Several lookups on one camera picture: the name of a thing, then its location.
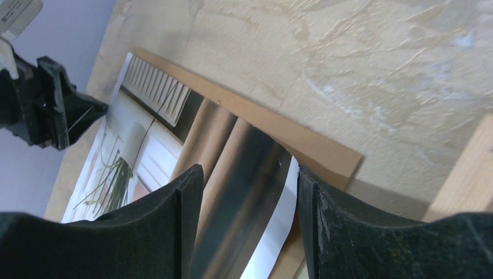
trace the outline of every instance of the light blue wall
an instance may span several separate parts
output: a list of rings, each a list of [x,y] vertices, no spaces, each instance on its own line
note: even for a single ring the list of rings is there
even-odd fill
[[[48,55],[65,66],[84,92],[115,0],[43,0],[44,7],[15,41],[22,58]],[[63,152],[29,147],[0,130],[0,211],[43,216]]]

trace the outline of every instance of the textured wall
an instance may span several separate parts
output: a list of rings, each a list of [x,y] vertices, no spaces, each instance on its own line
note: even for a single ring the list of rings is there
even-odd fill
[[[493,1],[118,2],[119,42],[360,151],[350,193],[393,213],[421,218],[493,106]]]

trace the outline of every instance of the curtain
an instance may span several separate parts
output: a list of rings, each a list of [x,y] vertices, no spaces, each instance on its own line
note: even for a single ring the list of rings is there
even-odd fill
[[[204,170],[194,278],[239,278],[284,187],[291,155],[268,135],[204,99],[172,174]]]

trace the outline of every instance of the glossy photo print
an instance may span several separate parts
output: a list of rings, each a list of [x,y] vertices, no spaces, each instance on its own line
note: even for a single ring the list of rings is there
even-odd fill
[[[192,278],[267,279],[291,229],[298,163],[243,119],[129,54],[63,222],[95,220],[194,164],[204,191]]]

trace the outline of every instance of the wire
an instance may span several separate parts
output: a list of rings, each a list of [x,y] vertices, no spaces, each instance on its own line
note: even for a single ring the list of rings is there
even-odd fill
[[[165,105],[168,97],[171,95],[171,92],[176,90],[176,87],[178,86],[178,80],[175,80],[176,82],[174,83],[174,85],[172,87],[170,87],[170,89],[168,89],[168,92],[166,93],[166,96],[165,96],[165,99],[163,101],[163,103],[161,104],[161,106],[159,107],[158,111],[157,111],[157,115],[159,115],[159,112],[161,111],[161,109],[163,108],[163,106]],[[137,150],[137,156],[135,157],[135,161],[133,163],[133,166],[135,167],[135,164],[137,163],[137,158],[138,158],[138,155],[140,153],[140,150],[142,149],[142,146],[144,144],[144,141],[145,141],[145,138],[147,137],[147,135],[149,134],[149,130],[151,129],[152,125],[154,124],[154,122],[156,122],[156,116],[154,116],[154,118],[152,119],[151,121],[151,125],[149,125],[149,127],[147,127],[147,130],[144,134],[144,137],[142,138],[142,141],[140,142],[140,145],[139,145],[139,148]]]

